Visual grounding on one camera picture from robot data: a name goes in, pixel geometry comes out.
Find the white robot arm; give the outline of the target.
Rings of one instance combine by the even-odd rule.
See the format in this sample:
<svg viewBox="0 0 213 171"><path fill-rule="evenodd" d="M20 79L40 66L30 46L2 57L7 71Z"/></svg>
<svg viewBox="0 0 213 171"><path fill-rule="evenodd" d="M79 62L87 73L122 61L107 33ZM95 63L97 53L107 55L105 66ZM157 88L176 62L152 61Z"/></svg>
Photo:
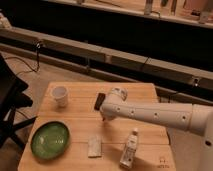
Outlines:
<svg viewBox="0 0 213 171"><path fill-rule="evenodd" d="M129 118L203 136L197 171L213 171L213 106L191 103L140 103L127 101L127 91L112 88L100 107L103 118Z"/></svg>

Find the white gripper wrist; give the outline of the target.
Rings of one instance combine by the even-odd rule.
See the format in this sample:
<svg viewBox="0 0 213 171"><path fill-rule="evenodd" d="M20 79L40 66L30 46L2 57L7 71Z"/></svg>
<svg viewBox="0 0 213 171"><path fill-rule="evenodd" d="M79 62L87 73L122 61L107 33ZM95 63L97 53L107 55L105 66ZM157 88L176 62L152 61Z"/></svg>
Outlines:
<svg viewBox="0 0 213 171"><path fill-rule="evenodd" d="M126 89L122 87L113 87L101 104L100 114L103 120L111 121L115 119L120 112L119 104L124 102L126 98Z"/></svg>

